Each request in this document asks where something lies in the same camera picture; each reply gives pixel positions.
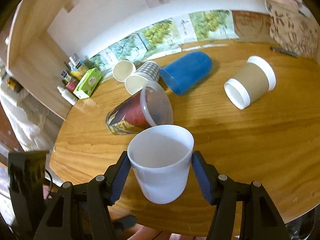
metal screw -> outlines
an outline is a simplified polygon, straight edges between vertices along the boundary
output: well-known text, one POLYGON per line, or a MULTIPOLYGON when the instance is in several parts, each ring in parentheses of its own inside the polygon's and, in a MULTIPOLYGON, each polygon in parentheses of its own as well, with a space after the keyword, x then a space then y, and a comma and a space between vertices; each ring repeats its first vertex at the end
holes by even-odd
POLYGON ((68 188, 68 187, 70 187, 70 186, 71 186, 71 183, 70 183, 69 181, 67 181, 67 182, 65 182, 65 183, 62 184, 62 187, 63 187, 63 188, 68 188))
POLYGON ((103 181, 104 180, 104 176, 103 175, 98 175, 96 177, 96 181, 103 181))
POLYGON ((224 175, 224 174, 220 174, 220 175, 218 176, 218 178, 219 178, 220 180, 227 180, 228 176, 227 176, 227 175, 224 175))
POLYGON ((253 185, 255 185, 256 187, 260 187, 261 186, 261 182, 260 181, 253 181, 253 185))

red printed plastic cup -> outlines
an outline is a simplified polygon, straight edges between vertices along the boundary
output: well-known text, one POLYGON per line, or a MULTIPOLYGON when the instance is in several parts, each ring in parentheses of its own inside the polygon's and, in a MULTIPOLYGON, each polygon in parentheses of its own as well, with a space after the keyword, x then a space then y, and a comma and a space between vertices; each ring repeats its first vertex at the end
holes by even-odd
POLYGON ((154 81, 147 82, 106 117, 113 134, 139 133, 147 128, 173 124, 172 107, 163 88, 154 81))

blue gripper pad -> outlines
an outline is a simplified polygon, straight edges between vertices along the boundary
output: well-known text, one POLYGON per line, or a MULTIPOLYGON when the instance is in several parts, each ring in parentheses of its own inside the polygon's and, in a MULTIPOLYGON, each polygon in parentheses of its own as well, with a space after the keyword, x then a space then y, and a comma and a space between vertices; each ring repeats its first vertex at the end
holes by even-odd
POLYGON ((111 195, 109 197, 110 205, 113 205, 117 200, 119 200, 122 193, 125 181, 127 180, 131 163, 127 152, 123 152, 118 162, 113 167, 113 178, 111 181, 111 195))
POLYGON ((192 169, 196 175, 198 184, 200 186, 203 198, 210 204, 213 202, 212 185, 206 171, 207 163, 199 151, 192 154, 191 157, 192 169))

checkered paper cup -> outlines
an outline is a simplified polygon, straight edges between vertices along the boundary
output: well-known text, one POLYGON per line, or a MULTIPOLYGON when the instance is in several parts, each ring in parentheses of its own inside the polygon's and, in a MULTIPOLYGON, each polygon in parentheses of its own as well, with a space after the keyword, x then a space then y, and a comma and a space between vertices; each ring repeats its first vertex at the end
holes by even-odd
POLYGON ((143 85, 148 81, 159 81, 160 66, 155 61, 147 61, 142 64, 133 74, 126 78, 124 85, 126 90, 131 94, 140 91, 143 85))

white wall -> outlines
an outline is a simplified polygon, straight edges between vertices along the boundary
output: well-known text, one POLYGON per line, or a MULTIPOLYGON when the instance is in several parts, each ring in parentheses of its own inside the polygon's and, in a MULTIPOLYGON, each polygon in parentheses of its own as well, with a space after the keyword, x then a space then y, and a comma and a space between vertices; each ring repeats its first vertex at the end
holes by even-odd
POLYGON ((67 13, 62 9, 48 32, 70 56, 94 56, 149 24, 169 17, 210 9, 267 13, 264 0, 169 0, 149 8, 145 0, 79 0, 67 13))

